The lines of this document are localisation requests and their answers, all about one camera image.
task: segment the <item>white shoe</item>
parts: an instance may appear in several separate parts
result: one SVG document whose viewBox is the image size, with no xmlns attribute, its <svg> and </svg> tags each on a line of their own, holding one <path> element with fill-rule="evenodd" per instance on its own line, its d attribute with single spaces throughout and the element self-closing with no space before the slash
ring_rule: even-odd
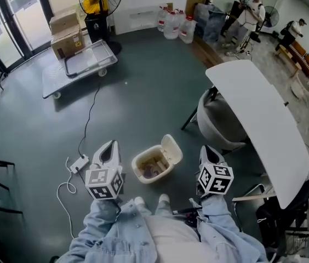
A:
<svg viewBox="0 0 309 263">
<path fill-rule="evenodd" d="M 224 43 L 223 45 L 221 45 L 221 47 L 224 48 L 224 49 L 226 49 L 230 46 L 231 46 L 231 43 Z"/>
<path fill-rule="evenodd" d="M 168 202 L 170 203 L 170 198 L 167 194 L 161 194 L 161 196 L 159 197 L 159 203 L 160 202 Z"/>
<path fill-rule="evenodd" d="M 134 199 L 134 203 L 135 203 L 136 205 L 145 204 L 145 201 L 144 201 L 144 199 L 143 199 L 142 197 L 136 197 L 136 198 Z"/>
<path fill-rule="evenodd" d="M 225 55 L 226 56 L 236 56 L 237 52 L 226 52 Z"/>
</svg>

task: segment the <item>gray round chair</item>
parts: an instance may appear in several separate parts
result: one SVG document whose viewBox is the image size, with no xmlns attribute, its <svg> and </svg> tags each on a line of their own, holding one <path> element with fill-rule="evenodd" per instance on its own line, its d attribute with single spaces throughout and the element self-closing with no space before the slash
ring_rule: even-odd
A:
<svg viewBox="0 0 309 263">
<path fill-rule="evenodd" d="M 247 134 L 222 95 L 207 102 L 208 95 L 207 90 L 197 107 L 197 123 L 202 135 L 222 150 L 232 151 L 246 145 L 241 141 Z"/>
</svg>

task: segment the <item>plastic water bottle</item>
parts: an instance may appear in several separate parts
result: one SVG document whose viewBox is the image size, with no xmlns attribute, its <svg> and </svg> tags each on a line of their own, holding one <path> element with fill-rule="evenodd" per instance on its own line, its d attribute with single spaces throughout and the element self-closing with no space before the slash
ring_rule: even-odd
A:
<svg viewBox="0 0 309 263">
<path fill-rule="evenodd" d="M 196 22 L 192 20 L 191 16 L 187 16 L 184 23 L 180 26 L 179 38 L 186 44 L 192 43 L 195 27 Z"/>
<path fill-rule="evenodd" d="M 168 7 L 167 6 L 159 6 L 161 9 L 158 13 L 158 17 L 157 17 L 157 29 L 161 32 L 163 32 L 164 29 L 164 23 L 166 20 L 168 13 Z"/>
<path fill-rule="evenodd" d="M 178 15 L 178 19 L 179 19 L 179 24 L 182 25 L 185 22 L 185 19 L 186 19 L 186 15 L 185 15 L 184 11 L 179 10 L 177 15 Z"/>
<path fill-rule="evenodd" d="M 167 15 L 163 33 L 166 39 L 176 39 L 179 36 L 179 19 L 174 11 Z"/>
</svg>

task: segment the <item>white small trash bin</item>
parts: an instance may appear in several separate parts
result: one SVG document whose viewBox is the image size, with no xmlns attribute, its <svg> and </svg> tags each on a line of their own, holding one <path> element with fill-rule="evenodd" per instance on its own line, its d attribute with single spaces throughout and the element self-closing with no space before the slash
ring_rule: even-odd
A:
<svg viewBox="0 0 309 263">
<path fill-rule="evenodd" d="M 153 146 L 138 154 L 131 163 L 138 179 L 145 184 L 153 183 L 174 169 L 182 160 L 182 152 L 170 134 L 166 134 L 161 145 Z"/>
</svg>

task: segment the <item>doorway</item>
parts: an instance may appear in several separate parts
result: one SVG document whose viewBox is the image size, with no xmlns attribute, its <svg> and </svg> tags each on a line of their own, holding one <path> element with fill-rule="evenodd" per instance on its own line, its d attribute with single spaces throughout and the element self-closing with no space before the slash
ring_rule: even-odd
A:
<svg viewBox="0 0 309 263">
<path fill-rule="evenodd" d="M 50 38 L 40 0 L 0 0 L 0 73 L 49 48 Z"/>
</svg>

